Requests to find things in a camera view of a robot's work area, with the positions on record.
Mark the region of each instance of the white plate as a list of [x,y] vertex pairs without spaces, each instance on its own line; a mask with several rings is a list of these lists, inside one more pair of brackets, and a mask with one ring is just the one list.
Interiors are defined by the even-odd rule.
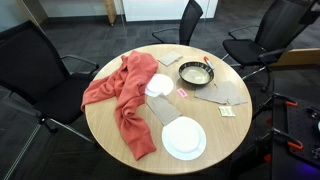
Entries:
[[193,160],[206,148],[206,134],[193,119],[180,116],[162,129],[162,143],[173,157]]
[[152,97],[156,97],[161,93],[168,95],[173,90],[173,85],[173,81],[169,76],[154,74],[147,84],[145,93]]

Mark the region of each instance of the table top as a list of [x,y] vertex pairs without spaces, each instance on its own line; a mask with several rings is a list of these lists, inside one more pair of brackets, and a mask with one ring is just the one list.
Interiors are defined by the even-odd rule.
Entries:
[[[204,152],[198,158],[183,161],[171,156],[163,146],[161,134],[163,125],[147,104],[137,108],[137,115],[142,117],[151,129],[151,136],[157,148],[155,152],[147,154],[136,161],[122,139],[114,118],[114,109],[117,99],[115,97],[97,103],[88,104],[85,114],[89,128],[98,143],[114,158],[132,168],[155,174],[185,174],[200,171],[219,163],[228,157],[243,141],[251,123],[252,104],[248,89],[241,77],[225,62],[216,56],[189,46],[182,45],[150,45],[134,49],[139,52],[150,53],[155,59],[159,59],[171,51],[181,55],[178,61],[168,67],[159,62],[157,73],[169,76],[175,86],[167,100],[182,112],[183,116],[197,121],[206,133],[207,145]],[[121,56],[129,55],[128,51],[116,57],[105,65],[95,79],[101,79],[117,70],[122,64]],[[231,81],[237,90],[245,97],[248,103],[233,106],[235,117],[221,117],[218,103],[209,102],[194,97],[195,88],[180,79],[179,67],[189,61],[204,62],[207,56],[213,64],[215,76],[211,83]],[[176,92],[183,88],[188,94],[182,98]]]
[[[320,87],[315,87],[315,85],[301,85],[288,80],[275,79],[273,91],[320,105],[320,96],[318,95]],[[275,100],[274,102],[273,126],[280,131],[288,133],[287,112],[286,106],[283,105],[283,100]],[[288,177],[294,179],[320,178],[319,167],[311,166],[301,158],[290,153],[286,142],[279,141],[279,138],[277,141],[272,141],[271,162],[271,176],[273,180],[288,179]]]

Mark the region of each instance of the round wooden table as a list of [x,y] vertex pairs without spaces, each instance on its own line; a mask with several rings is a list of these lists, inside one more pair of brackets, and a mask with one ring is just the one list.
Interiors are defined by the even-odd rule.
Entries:
[[[161,140],[163,125],[147,104],[137,108],[137,114],[144,118],[151,129],[151,136],[157,150],[136,161],[124,140],[121,138],[114,118],[115,97],[97,103],[86,105],[85,114],[89,128],[98,143],[114,158],[132,168],[155,174],[185,174],[200,171],[215,165],[228,157],[245,138],[252,117],[252,104],[248,89],[240,76],[225,62],[216,56],[189,46],[182,45],[150,45],[134,49],[139,52],[150,53],[155,59],[175,51],[181,55],[178,61],[168,67],[159,62],[157,73],[165,74],[173,80],[173,91],[167,95],[167,100],[182,112],[183,116],[197,121],[206,133],[207,145],[201,156],[194,160],[183,161],[171,156],[164,148]],[[121,54],[97,74],[95,79],[110,75],[117,70],[122,61],[122,55],[129,55],[131,51]],[[188,61],[203,61],[207,56],[214,66],[214,79],[211,83],[231,81],[248,103],[233,106],[235,117],[221,117],[218,103],[209,102],[194,97],[195,88],[180,79],[178,69]],[[182,98],[176,92],[183,88],[188,94]]]

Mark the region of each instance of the red cloth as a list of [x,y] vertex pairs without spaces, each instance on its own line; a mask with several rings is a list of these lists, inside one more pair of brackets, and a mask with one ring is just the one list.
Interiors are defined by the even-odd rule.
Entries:
[[137,106],[145,103],[145,88],[158,70],[158,62],[150,54],[137,51],[121,59],[122,65],[110,76],[90,83],[84,92],[81,109],[84,110],[86,104],[116,96],[115,119],[118,128],[138,160],[156,150],[150,128],[135,112]]

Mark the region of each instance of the small pink object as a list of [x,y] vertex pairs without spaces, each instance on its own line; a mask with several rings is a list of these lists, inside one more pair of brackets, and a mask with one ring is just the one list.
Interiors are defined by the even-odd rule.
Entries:
[[181,97],[187,97],[188,94],[182,89],[177,89],[177,93],[181,96]]

